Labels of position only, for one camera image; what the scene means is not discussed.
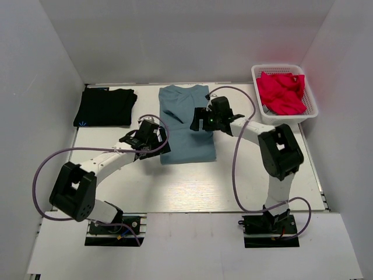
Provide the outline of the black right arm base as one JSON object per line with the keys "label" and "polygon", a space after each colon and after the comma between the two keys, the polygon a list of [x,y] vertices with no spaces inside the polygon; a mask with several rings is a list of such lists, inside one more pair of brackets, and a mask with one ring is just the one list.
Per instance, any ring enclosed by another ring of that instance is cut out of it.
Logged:
{"label": "black right arm base", "polygon": [[243,215],[238,221],[243,230],[244,247],[246,249],[295,248],[300,246],[293,215],[288,215],[272,225],[267,215]]}

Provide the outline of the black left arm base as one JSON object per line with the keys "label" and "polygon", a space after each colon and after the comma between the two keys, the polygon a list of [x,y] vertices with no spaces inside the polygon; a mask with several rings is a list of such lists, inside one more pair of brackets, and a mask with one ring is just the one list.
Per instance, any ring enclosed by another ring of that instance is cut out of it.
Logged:
{"label": "black left arm base", "polygon": [[139,247],[146,236],[147,215],[125,213],[116,226],[103,226],[96,221],[88,223],[85,246]]}

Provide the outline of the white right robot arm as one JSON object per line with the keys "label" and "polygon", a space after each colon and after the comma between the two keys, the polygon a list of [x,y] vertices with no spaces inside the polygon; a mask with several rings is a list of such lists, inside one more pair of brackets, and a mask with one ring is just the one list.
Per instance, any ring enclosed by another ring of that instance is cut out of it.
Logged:
{"label": "white right robot arm", "polygon": [[[207,107],[194,109],[190,129],[221,131],[237,138],[231,171],[236,202],[247,213],[267,214],[263,218],[264,228],[272,233],[278,232],[284,226],[283,216],[290,213],[288,203],[293,178],[304,162],[304,155],[289,125],[265,125],[242,114],[234,114],[228,99],[222,96],[212,99]],[[235,168],[241,140],[259,146],[263,166],[269,175],[268,194],[260,211],[245,209],[238,198]]]}

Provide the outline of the teal blue t-shirt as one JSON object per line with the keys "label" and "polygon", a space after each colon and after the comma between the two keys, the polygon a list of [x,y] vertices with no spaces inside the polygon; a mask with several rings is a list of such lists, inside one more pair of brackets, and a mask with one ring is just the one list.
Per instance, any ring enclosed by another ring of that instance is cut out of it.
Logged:
{"label": "teal blue t-shirt", "polygon": [[209,87],[195,85],[179,87],[170,85],[159,90],[160,118],[168,126],[171,152],[160,156],[161,164],[176,165],[184,163],[214,162],[216,150],[212,132],[193,131],[196,107],[207,106],[205,96]]}

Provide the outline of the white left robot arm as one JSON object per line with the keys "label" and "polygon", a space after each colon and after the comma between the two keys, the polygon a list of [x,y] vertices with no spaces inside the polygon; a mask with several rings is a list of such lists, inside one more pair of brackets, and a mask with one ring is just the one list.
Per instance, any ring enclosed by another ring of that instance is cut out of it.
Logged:
{"label": "white left robot arm", "polygon": [[138,129],[128,132],[98,156],[82,163],[65,163],[52,189],[50,203],[77,222],[89,219],[102,223],[111,233],[120,231],[123,211],[96,199],[96,189],[126,165],[169,153],[168,135],[165,125],[143,120]]}

